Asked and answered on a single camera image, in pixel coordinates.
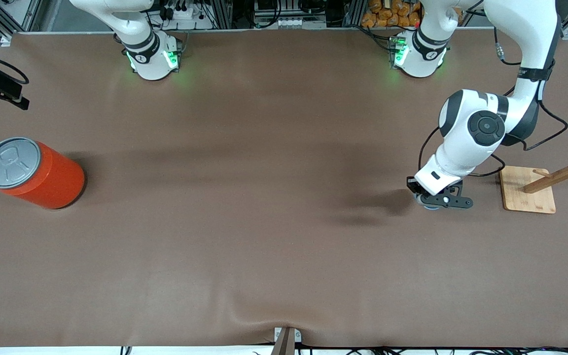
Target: metal lid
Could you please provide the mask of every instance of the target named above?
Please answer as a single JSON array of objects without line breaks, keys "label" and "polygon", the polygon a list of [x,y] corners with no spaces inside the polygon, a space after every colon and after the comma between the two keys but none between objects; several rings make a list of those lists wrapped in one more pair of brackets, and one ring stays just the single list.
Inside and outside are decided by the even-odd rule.
[{"label": "metal lid", "polygon": [[29,180],[41,162],[33,140],[14,137],[0,142],[0,189],[10,189]]}]

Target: wooden stand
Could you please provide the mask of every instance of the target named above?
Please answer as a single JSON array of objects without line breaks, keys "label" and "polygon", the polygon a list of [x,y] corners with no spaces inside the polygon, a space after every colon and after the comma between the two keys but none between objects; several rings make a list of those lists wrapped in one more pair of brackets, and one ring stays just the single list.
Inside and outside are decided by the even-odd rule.
[{"label": "wooden stand", "polygon": [[508,211],[555,213],[552,186],[568,179],[568,166],[552,174],[545,169],[507,166],[500,178],[503,207]]}]

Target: orange cylinder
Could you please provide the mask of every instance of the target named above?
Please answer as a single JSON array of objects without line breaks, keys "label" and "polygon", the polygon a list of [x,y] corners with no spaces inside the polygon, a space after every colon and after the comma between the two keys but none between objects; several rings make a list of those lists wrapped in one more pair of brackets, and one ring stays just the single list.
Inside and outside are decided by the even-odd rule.
[{"label": "orange cylinder", "polygon": [[41,142],[15,137],[0,142],[0,191],[46,209],[74,202],[85,187],[75,161]]}]

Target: wooden base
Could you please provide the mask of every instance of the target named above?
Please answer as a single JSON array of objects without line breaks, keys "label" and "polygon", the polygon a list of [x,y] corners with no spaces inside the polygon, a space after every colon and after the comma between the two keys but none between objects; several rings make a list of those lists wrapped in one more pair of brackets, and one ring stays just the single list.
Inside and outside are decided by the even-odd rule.
[{"label": "wooden base", "polygon": [[[506,166],[499,176],[501,178],[501,191],[503,192],[503,207],[508,211],[556,213],[554,193],[548,187],[535,193],[523,192],[523,186],[542,178],[533,173],[534,168],[519,166]],[[545,169],[537,169],[548,174]]]}]

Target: brown table mat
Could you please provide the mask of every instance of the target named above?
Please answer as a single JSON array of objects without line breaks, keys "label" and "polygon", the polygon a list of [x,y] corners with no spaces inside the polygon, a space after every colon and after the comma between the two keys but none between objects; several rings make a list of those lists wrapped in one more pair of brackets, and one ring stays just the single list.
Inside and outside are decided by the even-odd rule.
[{"label": "brown table mat", "polygon": [[[282,325],[314,346],[568,346],[568,182],[555,215],[504,211],[494,176],[466,180],[468,211],[404,186],[449,95],[514,84],[492,42],[458,31],[414,79],[354,31],[193,34],[181,72],[146,82],[110,36],[16,35],[0,58],[30,110],[0,102],[0,140],[89,180],[57,212],[0,193],[0,346],[251,344]],[[545,103],[568,119],[568,42],[556,59]],[[541,112],[529,141],[559,127]],[[497,154],[553,171],[568,132]]]}]

